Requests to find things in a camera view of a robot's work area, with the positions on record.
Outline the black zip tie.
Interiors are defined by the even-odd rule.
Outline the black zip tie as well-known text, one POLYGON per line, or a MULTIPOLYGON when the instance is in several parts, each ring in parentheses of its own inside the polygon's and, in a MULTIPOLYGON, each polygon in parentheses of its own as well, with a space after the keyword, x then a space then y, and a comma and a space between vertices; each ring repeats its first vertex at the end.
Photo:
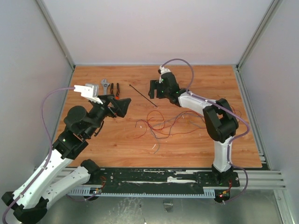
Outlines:
POLYGON ((148 99, 145 95, 143 95, 140 91, 138 91, 134 86, 132 86, 131 84, 129 84, 129 86, 131 88, 133 88, 138 94, 140 94, 143 98, 145 98, 147 101, 149 101, 152 105, 154 105, 156 108, 158 108, 158 106, 153 103, 150 99, 148 99))

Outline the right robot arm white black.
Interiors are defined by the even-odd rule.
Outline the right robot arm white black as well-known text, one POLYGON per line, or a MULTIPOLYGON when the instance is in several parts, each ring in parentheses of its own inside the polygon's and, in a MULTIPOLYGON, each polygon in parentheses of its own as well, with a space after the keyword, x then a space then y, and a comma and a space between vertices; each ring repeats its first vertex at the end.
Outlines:
POLYGON ((199 99, 186 89, 180 88, 174 74, 167 69, 158 70, 160 77, 150 81, 149 97, 166 98, 170 103, 190 109, 204 117, 206 130, 214 141, 214 161, 212 164, 213 183, 222 186, 232 178, 231 140, 236 134, 239 124, 231 115, 231 107, 227 100, 199 99))

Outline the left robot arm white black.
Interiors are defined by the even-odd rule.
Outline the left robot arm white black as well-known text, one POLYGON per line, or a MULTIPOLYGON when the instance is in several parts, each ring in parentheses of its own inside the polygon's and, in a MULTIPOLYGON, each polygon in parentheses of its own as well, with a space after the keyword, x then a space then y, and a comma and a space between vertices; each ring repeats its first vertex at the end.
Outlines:
POLYGON ((12 209, 14 217, 23 224, 36 224, 48 209, 74 187, 100 180, 100 168, 91 159, 81 163, 75 171, 54 183, 61 170, 67 167, 88 146, 88 140, 101 131, 106 117, 125 117, 130 98, 116 99, 101 96, 104 103, 91 102, 87 111, 83 106, 72 107, 64 119, 65 129, 50 147, 45 161, 17 190, 4 193, 2 201, 12 209))

